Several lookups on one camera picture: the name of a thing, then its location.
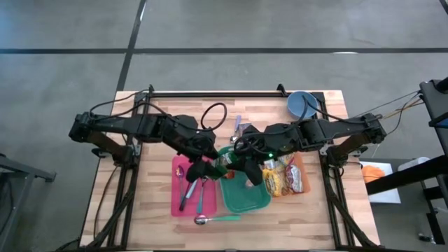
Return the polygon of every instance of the green handle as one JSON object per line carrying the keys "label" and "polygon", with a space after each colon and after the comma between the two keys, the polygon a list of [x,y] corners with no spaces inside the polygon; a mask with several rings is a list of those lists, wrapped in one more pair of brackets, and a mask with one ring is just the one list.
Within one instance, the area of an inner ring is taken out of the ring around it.
{"label": "green handle", "polygon": [[241,216],[233,215],[233,216],[219,216],[211,219],[212,221],[239,221],[241,220]]}

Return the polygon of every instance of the pink tray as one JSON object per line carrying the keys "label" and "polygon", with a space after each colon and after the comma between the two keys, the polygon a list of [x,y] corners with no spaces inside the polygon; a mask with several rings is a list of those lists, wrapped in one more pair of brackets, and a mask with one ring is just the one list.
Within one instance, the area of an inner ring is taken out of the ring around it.
{"label": "pink tray", "polygon": [[[185,175],[192,163],[188,161],[188,158],[184,156],[176,156],[173,158],[171,166],[171,215],[175,217],[179,216],[196,216],[197,203],[199,202],[201,195],[202,181],[198,181],[195,186],[195,190],[190,199],[187,199],[185,209],[179,211],[181,205],[181,182],[176,176],[176,169],[179,165],[182,166]],[[182,186],[183,194],[186,194],[188,187],[188,181],[183,177]],[[202,214],[205,216],[212,216],[216,213],[216,187],[215,181],[208,179],[204,185],[204,195],[202,199]]]}

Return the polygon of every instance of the utensil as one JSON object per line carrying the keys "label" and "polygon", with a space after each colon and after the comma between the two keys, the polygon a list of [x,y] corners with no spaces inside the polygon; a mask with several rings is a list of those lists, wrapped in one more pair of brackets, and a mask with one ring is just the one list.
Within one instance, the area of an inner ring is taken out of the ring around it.
{"label": "utensil", "polygon": [[197,184],[197,180],[195,180],[195,182],[193,182],[193,184],[192,183],[188,184],[188,187],[187,187],[188,192],[182,199],[181,206],[179,207],[179,211],[183,211],[183,209],[185,208],[187,199],[190,199],[191,195],[193,194],[193,191],[195,190],[196,184]]}
{"label": "utensil", "polygon": [[197,203],[196,213],[201,214],[202,213],[202,198],[204,196],[204,184],[207,182],[207,177],[202,178],[202,187],[201,187],[201,196],[199,198],[199,202]]}
{"label": "utensil", "polygon": [[238,132],[238,126],[239,126],[240,122],[241,122],[241,116],[237,115],[237,120],[235,121],[235,131],[233,132],[233,136],[230,137],[231,144],[234,144],[235,141],[238,139],[237,132]]}
{"label": "utensil", "polygon": [[195,217],[195,223],[198,225],[203,225],[209,221],[240,221],[241,216],[239,215],[229,215],[229,216],[218,216],[214,218],[207,218],[205,215],[198,215]]}
{"label": "utensil", "polygon": [[185,175],[185,172],[183,171],[182,166],[179,165],[176,169],[176,176],[179,178],[179,181],[180,181],[179,183],[181,184],[181,200],[183,197],[183,183],[182,183],[183,175]]}

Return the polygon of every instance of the spoon with green handle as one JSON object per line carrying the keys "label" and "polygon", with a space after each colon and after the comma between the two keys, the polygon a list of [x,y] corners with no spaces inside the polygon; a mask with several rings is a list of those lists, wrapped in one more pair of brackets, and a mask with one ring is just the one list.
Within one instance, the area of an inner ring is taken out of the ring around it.
{"label": "spoon with green handle", "polygon": [[199,198],[199,202],[197,203],[196,214],[202,213],[202,199],[204,198],[204,184],[207,182],[207,177],[202,178],[202,187],[201,187],[201,196]]}
{"label": "spoon with green handle", "polygon": [[198,225],[203,225],[209,221],[239,221],[241,220],[241,216],[239,215],[231,215],[231,216],[218,216],[214,218],[207,218],[205,215],[198,215],[195,217],[195,223]]}

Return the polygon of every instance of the knife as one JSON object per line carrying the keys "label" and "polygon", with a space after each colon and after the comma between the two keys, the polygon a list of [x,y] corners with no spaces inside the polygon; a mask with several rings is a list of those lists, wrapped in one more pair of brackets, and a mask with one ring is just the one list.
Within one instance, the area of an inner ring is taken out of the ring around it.
{"label": "knife", "polygon": [[179,207],[179,211],[183,211],[183,209],[185,208],[185,204],[187,203],[187,199],[190,199],[191,195],[193,194],[193,191],[195,190],[195,186],[197,183],[197,179],[195,180],[195,182],[189,183],[188,184],[188,188],[187,188],[187,194],[185,194],[185,196],[183,196],[182,202],[181,202],[181,206]]}

